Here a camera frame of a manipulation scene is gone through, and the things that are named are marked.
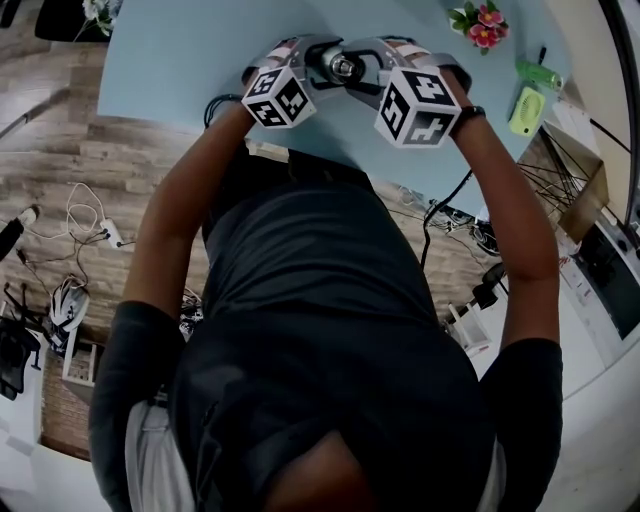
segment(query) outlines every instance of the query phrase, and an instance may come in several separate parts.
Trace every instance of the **chair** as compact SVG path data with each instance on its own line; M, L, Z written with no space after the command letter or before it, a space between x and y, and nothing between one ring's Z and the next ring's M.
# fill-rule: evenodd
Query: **chair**
M26 285L22 285L22 304L11 296L7 288L5 285L5 293L20 312L20 319L0 318L0 395L13 401L24 392L24 370L31 352L36 353L31 367L41 370L38 365L40 342L27 330L27 319L37 322L37 318L26 306Z

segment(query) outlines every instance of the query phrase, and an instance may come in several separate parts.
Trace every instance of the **light blue table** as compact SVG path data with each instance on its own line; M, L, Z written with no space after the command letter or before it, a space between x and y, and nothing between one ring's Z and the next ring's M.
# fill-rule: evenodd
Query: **light blue table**
M518 57L536 60L565 78L570 60L560 29L544 0L502 0L512 35L482 57L449 28L447 7L462 0L125 0L107 55L98 113L202 126L215 95L239 92L239 75L280 39L334 33L350 41L375 35L413 37L434 52L454 55L473 77L471 99L511 155L530 142L507 125L521 81ZM551 108L555 95L547 95ZM468 167L451 141L438 150L398 150L373 128L375 112L342 92L293 130L255 128L250 137L354 165L372 176L443 199ZM476 214L483 205L475 180L452 206Z

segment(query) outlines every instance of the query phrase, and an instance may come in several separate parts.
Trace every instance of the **extension cord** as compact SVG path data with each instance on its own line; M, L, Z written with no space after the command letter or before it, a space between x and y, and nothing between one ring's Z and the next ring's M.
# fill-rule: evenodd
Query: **extension cord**
M100 221L100 227L104 230L105 237L111 247L113 247L114 249L120 249L120 247L123 245L123 241L113 220L104 219Z

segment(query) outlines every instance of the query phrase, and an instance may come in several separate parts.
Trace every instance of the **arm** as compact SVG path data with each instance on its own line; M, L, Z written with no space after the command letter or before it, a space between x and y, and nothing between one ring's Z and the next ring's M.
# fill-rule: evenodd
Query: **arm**
M193 239L253 124L242 105L233 105L162 180L138 231L123 300L145 302L178 318Z
M460 105L471 105L453 74L443 76ZM509 277L502 348L527 338L559 342L558 250L542 206L486 119L468 121L454 142L480 184Z

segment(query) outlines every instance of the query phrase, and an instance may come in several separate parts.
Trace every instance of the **wooden floor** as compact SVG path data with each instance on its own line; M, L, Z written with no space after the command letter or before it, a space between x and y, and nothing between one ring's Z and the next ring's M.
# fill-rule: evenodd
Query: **wooden floor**
M66 230L66 203L72 185L83 182L98 195L106 216L115 221L123 238L134 240L154 187L199 133L97 116L107 46L36 39L33 29L40 3L23 0L13 26L0 32L0 129L39 104L44 102L46 106L33 121L0 140L0 219L6 222L35 203L41 208L41 216L32 229L44 236L62 233ZM423 210L405 206L397 186L379 184L377 190L388 207L399 212L392 215L419 253L424 243ZM78 189L73 202L86 202L99 210L95 199L82 189ZM76 213L81 224L91 223L89 212L78 208ZM77 229L72 231L84 238ZM25 234L18 247L35 262L64 258L74 252L69 236L46 240ZM82 249L80 262L89 277L87 289L91 294L83 326L85 337L100 342L106 339L133 247L111 249L102 241ZM459 306L469 301L471 289L494 261L465 232L445 236L434 230L426 273L439 315L446 316L449 302ZM8 282L17 291L20 283L27 283L32 307L43 308L49 301L48 292L68 273L79 275L72 258L34 266L43 283L20 263L15 252L0 264L0 284ZM206 254L198 239L188 285L202 290L206 274ZM86 436L74 433L78 425L80 430L86 429L86 408L78 406L85 411L79 415L67 414L73 396L60 391L60 365L49 363L47 371L56 374L46 379L43 434L86 449Z

